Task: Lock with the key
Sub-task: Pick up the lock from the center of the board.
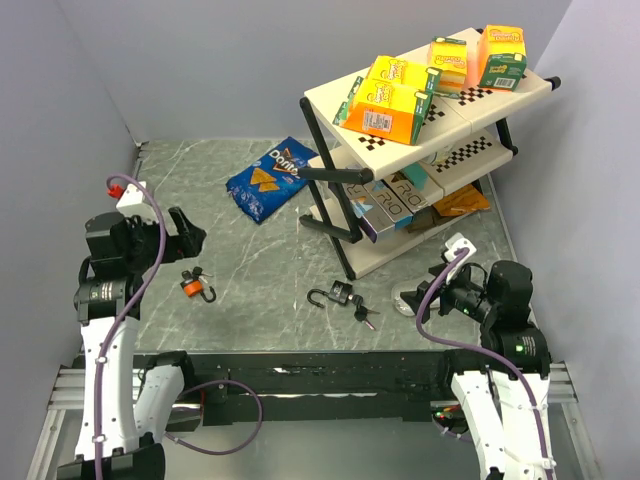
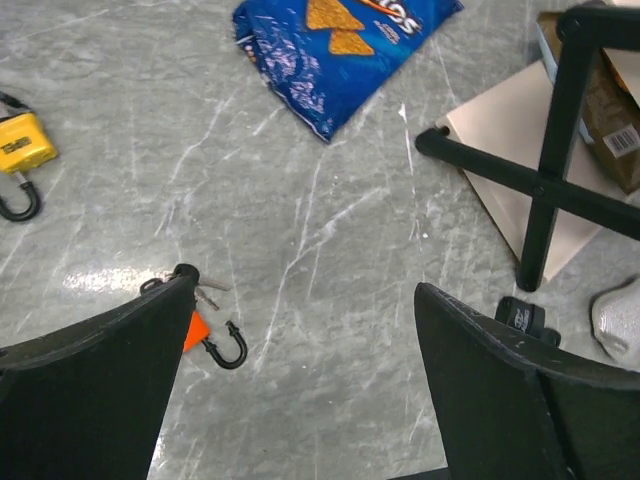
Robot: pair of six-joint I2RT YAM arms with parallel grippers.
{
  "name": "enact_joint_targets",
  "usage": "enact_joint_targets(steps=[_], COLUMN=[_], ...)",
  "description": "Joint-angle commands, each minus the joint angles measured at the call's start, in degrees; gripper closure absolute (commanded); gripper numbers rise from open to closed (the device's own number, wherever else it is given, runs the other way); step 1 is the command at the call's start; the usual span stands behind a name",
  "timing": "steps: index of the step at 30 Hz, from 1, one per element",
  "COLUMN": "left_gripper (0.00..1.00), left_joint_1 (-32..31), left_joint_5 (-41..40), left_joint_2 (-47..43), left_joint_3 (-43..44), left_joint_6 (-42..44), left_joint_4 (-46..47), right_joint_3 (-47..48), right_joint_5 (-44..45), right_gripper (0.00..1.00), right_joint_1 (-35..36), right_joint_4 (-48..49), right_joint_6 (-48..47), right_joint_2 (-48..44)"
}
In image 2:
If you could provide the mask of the black padlock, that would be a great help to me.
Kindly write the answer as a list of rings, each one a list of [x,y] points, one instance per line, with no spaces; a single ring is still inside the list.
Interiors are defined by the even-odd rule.
[[[497,306],[495,320],[541,340],[543,343],[558,347],[561,335],[558,331],[545,326],[546,312],[542,307],[527,303],[513,296],[503,297]]]

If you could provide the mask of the orange padlock key bunch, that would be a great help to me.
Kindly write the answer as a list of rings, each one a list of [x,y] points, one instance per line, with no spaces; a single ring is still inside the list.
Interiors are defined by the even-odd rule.
[[[178,277],[188,277],[194,284],[194,295],[197,301],[203,302],[205,305],[219,311],[219,305],[205,292],[206,289],[219,290],[222,292],[228,292],[231,287],[222,281],[213,279],[200,272],[200,270],[192,264],[179,263],[171,272],[165,273],[161,277],[151,278],[145,281],[139,287],[139,294],[145,295],[154,288],[164,285],[166,282],[171,281]]]

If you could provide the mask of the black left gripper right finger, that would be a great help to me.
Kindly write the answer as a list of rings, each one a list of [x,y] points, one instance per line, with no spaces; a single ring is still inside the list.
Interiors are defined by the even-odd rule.
[[[639,375],[491,319],[429,283],[416,330],[447,479],[636,479]]]

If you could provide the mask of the orange padlock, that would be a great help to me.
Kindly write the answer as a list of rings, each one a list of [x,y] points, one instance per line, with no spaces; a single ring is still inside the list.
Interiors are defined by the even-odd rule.
[[[211,359],[222,369],[236,370],[243,366],[248,357],[248,345],[240,329],[231,321],[225,323],[229,338],[236,344],[238,353],[235,357],[225,356],[218,338],[212,333],[209,324],[198,310],[194,310],[184,340],[183,354],[187,354],[198,346],[202,346]]]

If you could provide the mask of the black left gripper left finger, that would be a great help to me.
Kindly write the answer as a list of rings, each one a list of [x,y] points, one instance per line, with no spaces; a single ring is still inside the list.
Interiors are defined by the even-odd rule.
[[[195,307],[181,277],[1,350],[4,479],[144,479]]]

